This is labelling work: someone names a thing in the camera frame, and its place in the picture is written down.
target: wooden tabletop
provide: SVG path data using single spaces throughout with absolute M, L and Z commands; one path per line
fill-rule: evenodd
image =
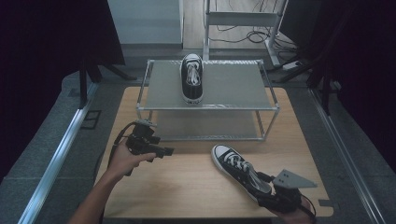
M 123 94 L 97 180 L 107 167 L 111 147 L 120 130 L 137 119 L 135 106 L 139 90 L 130 87 Z M 210 154 L 216 144 L 236 149 L 256 171 L 277 176 L 287 169 L 316 182 L 317 188 L 301 189 L 301 192 L 313 202 L 318 217 L 331 216 L 332 207 L 319 206 L 318 200 L 329 200 L 329 197 L 289 97 L 283 89 L 274 90 L 281 109 L 266 141 L 161 142 L 161 147 L 173 147 L 174 154 L 155 159 L 153 163 L 141 162 L 131 176 L 125 176 L 108 199 L 105 217 L 273 217 L 267 209 L 259 207 L 238 182 L 216 167 Z

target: white metal stand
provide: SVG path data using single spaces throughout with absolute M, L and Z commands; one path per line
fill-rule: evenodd
M 209 60 L 209 26 L 225 25 L 225 26 L 261 26 L 272 27 L 271 35 L 265 40 L 265 47 L 271 57 L 274 66 L 280 66 L 276 53 L 272 46 L 274 45 L 277 31 L 283 17 L 283 11 L 286 6 L 286 0 L 281 1 L 280 10 L 277 13 L 264 12 L 217 12 L 210 11 L 210 0 L 206 0 L 205 9 L 205 39 L 204 39 L 204 61 Z

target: shoe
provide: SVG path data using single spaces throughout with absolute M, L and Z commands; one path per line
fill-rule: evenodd
M 224 145 L 214 146 L 212 159 L 221 171 L 238 181 L 255 202 L 257 202 L 257 198 L 254 195 L 257 192 L 272 193 L 271 186 L 258 177 L 253 165 L 245 161 L 233 148 Z
M 181 88 L 183 99 L 188 105 L 196 105 L 202 101 L 202 59 L 196 54 L 184 57 L 180 65 Z

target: gray carpet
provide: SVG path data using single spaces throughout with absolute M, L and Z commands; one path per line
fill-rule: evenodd
M 185 51 L 175 53 L 174 59 L 180 58 L 185 53 Z M 232 59 L 233 57 L 227 52 L 220 53 L 219 58 Z M 143 57 L 130 61 L 127 55 L 127 64 L 144 62 L 146 59 Z M 141 77 L 146 64 L 137 64 L 120 68 L 134 76 Z M 82 124 L 85 129 L 79 130 L 36 223 L 65 223 L 90 191 L 123 90 L 129 86 L 137 86 L 141 80 L 123 80 L 103 67 L 101 67 L 101 71 L 104 78 L 90 107 L 92 112 L 100 111 L 99 120 L 94 129 L 90 129 L 91 121 L 85 121 Z M 283 75 L 282 71 L 278 71 L 271 74 L 270 78 L 276 79 Z M 318 114 L 315 102 L 304 84 L 305 80 L 306 75 L 302 75 L 288 83 L 277 84 L 277 86 L 285 88 L 289 95 L 306 142 L 330 196 L 331 204 L 329 205 L 334 208 L 333 216 L 320 217 L 319 223 L 372 223 L 361 202 L 361 196 L 356 191 Z M 63 91 L 59 95 L 58 101 L 35 138 L 2 182 L 0 186 L 0 223 L 17 223 L 20 219 L 70 120 L 78 109 L 78 91 L 78 74 L 71 74 L 64 79 Z M 330 110 L 332 120 L 344 138 L 349 153 L 359 167 L 370 191 L 375 196 L 384 219 L 388 223 L 394 222 L 396 208 L 393 204 L 396 201 L 396 192 L 390 189 L 396 186 L 395 174 L 386 165 L 368 137 L 339 104 L 335 95 L 331 97 Z M 155 221 L 162 222 L 160 220 L 105 219 L 104 223 L 155 223 Z M 206 219 L 195 221 L 209 223 L 209 220 Z M 227 219 L 218 221 L 235 223 Z M 262 220 L 243 219 L 238 220 L 238 223 L 258 223 L 260 221 Z M 191 223 L 191 220 L 177 221 L 177 223 L 180 222 Z M 282 223 L 278 218 L 273 218 L 272 222 Z

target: aluminum rail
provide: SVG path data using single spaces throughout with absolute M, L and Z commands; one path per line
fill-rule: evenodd
M 88 109 L 91 106 L 92 98 L 98 89 L 99 84 L 92 83 L 90 88 L 88 89 L 89 100 L 84 108 L 78 109 L 72 121 L 70 122 L 69 127 L 67 128 L 64 137 L 61 140 L 58 148 L 56 149 L 51 161 L 49 162 L 49 166 L 47 167 L 46 172 L 43 174 L 40 182 L 38 183 L 35 192 L 33 193 L 30 202 L 27 204 L 21 219 L 18 223 L 34 223 L 37 218 L 44 202 L 47 199 L 47 196 L 50 193 L 50 189 L 52 188 L 53 183 L 55 182 L 56 176 L 64 164 L 64 160 L 69 152 L 70 147 L 78 133 L 78 130 L 81 126 L 82 121 L 84 120 Z
M 344 144 L 344 141 L 342 137 L 340 136 L 339 132 L 335 128 L 334 123 L 332 122 L 332 118 L 326 114 L 326 112 L 323 110 L 321 103 L 320 103 L 320 97 L 318 95 L 317 91 L 314 91 L 312 89 L 309 89 L 309 92 L 311 93 L 317 110 L 319 112 L 320 117 L 323 120 L 323 123 L 327 129 L 327 131 L 330 134 L 330 137 L 332 141 L 335 144 L 335 149 L 338 152 L 338 155 L 341 159 L 341 162 L 344 164 L 346 167 L 346 171 L 349 174 L 349 177 L 358 192 L 359 196 L 361 197 L 361 202 L 366 209 L 366 212 L 368 216 L 370 217 L 372 223 L 377 223 L 377 224 L 383 224 L 387 223 L 385 219 L 383 218 L 377 203 L 375 201 L 375 198 L 371 191 L 369 190 L 366 182 L 364 181 L 361 172 L 359 171 L 358 167 L 355 165 L 355 162 L 352 160 L 352 157 L 350 156 L 348 149 L 346 145 Z

